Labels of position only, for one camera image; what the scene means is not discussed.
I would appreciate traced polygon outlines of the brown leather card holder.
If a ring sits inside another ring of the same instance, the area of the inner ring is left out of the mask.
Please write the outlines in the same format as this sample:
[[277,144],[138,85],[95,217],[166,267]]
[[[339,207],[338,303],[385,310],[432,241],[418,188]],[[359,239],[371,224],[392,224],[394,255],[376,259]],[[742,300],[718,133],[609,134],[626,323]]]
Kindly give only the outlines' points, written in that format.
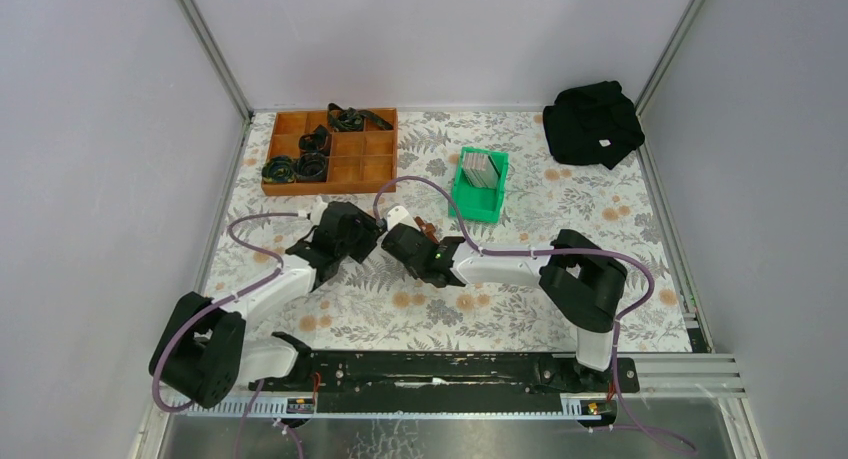
[[415,216],[414,221],[420,231],[433,243],[439,243],[440,240],[436,237],[436,228],[432,223],[422,219],[420,216]]

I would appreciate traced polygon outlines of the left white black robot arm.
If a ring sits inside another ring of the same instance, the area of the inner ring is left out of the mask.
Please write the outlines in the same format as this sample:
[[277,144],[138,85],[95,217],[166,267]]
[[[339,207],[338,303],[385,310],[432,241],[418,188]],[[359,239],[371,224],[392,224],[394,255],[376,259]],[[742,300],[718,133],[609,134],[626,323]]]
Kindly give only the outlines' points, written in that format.
[[333,278],[344,260],[363,262],[386,223],[350,202],[317,201],[297,215],[309,231],[282,253],[266,250],[275,266],[265,275],[218,299],[191,291],[177,300],[148,366],[160,409],[211,408],[234,387],[270,377],[288,390],[307,383],[311,366],[295,346],[246,334]]

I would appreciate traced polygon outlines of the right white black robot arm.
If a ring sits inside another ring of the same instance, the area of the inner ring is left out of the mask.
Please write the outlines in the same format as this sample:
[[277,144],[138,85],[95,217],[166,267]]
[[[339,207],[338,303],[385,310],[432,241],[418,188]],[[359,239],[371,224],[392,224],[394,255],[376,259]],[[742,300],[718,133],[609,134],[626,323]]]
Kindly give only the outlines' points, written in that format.
[[575,381],[597,391],[613,377],[614,316],[624,292],[626,268],[582,234],[563,229],[549,245],[487,244],[474,249],[460,236],[436,242],[402,206],[386,215],[382,248],[415,279],[437,288],[496,283],[543,291],[577,328]]

